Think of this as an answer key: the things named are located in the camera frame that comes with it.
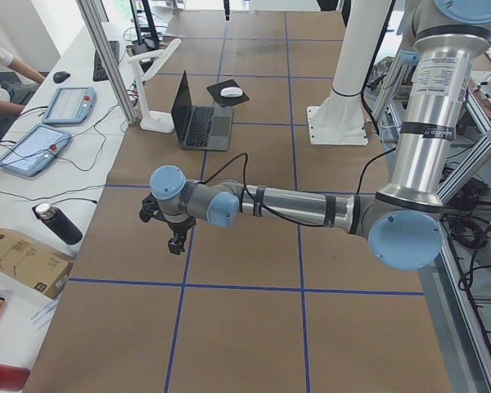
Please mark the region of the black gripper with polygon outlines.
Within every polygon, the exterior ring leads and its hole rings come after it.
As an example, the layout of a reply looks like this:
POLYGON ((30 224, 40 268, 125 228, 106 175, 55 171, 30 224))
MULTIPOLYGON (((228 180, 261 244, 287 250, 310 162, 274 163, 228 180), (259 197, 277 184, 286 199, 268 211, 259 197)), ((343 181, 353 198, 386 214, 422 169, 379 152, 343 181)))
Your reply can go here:
POLYGON ((185 251, 187 232, 196 225, 196 219, 189 215, 167 215, 160 208, 159 202, 149 194, 142 200, 139 219, 147 223, 151 219, 164 222, 172 230, 173 236, 168 240, 169 252, 179 255, 185 251))

